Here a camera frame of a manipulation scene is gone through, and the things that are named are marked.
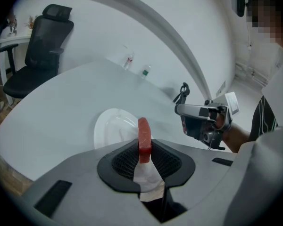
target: plastic bottle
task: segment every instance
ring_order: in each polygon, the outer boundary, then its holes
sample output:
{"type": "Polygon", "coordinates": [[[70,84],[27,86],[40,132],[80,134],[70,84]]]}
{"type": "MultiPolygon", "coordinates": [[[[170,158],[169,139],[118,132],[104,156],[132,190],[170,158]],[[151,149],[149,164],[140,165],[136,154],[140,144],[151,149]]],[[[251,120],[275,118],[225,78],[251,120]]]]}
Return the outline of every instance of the plastic bottle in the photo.
{"type": "Polygon", "coordinates": [[[151,69],[151,65],[145,65],[143,71],[142,71],[142,74],[141,74],[141,78],[144,80],[148,73],[150,72],[150,69],[151,69]]]}
{"type": "Polygon", "coordinates": [[[129,57],[127,58],[125,64],[124,64],[124,70],[127,70],[130,66],[130,64],[132,63],[134,58],[134,53],[132,53],[131,55],[129,55],[129,57]]]}

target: white cloth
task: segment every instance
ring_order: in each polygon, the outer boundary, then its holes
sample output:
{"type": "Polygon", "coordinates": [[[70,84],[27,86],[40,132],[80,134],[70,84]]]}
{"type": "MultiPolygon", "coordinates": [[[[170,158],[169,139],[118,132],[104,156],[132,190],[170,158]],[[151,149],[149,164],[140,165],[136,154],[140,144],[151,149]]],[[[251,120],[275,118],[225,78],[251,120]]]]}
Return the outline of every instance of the white cloth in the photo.
{"type": "Polygon", "coordinates": [[[283,126],[283,65],[272,77],[262,93],[273,110],[279,126],[283,126]]]}

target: red object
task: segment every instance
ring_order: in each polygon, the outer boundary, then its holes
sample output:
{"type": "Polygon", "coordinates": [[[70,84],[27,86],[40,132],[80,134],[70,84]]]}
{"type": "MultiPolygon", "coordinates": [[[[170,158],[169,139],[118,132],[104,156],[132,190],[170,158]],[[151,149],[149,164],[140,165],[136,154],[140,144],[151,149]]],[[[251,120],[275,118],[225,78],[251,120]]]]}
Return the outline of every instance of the red object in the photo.
{"type": "Polygon", "coordinates": [[[146,118],[138,119],[138,151],[140,155],[140,163],[150,161],[152,145],[151,145],[151,129],[146,118]]]}

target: white desk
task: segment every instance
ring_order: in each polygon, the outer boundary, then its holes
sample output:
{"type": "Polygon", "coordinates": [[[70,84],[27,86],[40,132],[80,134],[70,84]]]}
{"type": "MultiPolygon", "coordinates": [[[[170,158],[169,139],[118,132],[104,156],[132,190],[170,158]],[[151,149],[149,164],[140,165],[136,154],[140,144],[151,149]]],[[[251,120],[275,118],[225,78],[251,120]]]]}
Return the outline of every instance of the white desk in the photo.
{"type": "Polygon", "coordinates": [[[146,117],[155,139],[207,149],[184,135],[174,106],[153,84],[109,60],[82,65],[42,84],[9,113],[0,125],[0,155],[36,180],[66,158],[94,149],[96,120],[109,108],[146,117]]]}
{"type": "MultiPolygon", "coordinates": [[[[11,36],[11,37],[7,37],[7,38],[0,38],[0,48],[7,46],[7,45],[11,45],[11,44],[21,44],[21,43],[29,43],[30,40],[30,35],[28,35],[27,33],[21,33],[18,34],[17,36],[11,36]]],[[[13,49],[13,54],[14,54],[14,62],[16,65],[16,58],[15,58],[15,54],[16,54],[16,48],[13,49]]],[[[1,73],[1,79],[2,79],[2,84],[4,85],[7,81],[7,77],[6,77],[6,59],[5,59],[5,52],[0,53],[0,73],[1,73]]],[[[13,104],[13,99],[12,97],[6,95],[7,99],[8,99],[8,103],[11,105],[13,104]]]]}

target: black slot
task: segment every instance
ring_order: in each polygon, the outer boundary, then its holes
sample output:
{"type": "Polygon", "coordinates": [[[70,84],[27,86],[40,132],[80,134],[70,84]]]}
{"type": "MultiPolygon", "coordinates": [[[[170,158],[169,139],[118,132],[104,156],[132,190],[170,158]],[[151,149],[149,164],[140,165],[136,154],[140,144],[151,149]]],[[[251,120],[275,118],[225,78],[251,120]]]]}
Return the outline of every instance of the black slot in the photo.
{"type": "Polygon", "coordinates": [[[216,157],[212,160],[213,162],[216,162],[216,163],[219,163],[219,164],[222,164],[222,165],[225,165],[225,166],[231,166],[233,161],[231,160],[227,160],[227,159],[222,159],[222,158],[219,158],[219,157],[216,157]]]}
{"type": "Polygon", "coordinates": [[[57,181],[50,190],[35,204],[34,208],[47,217],[51,217],[64,198],[72,183],[57,181]]]}

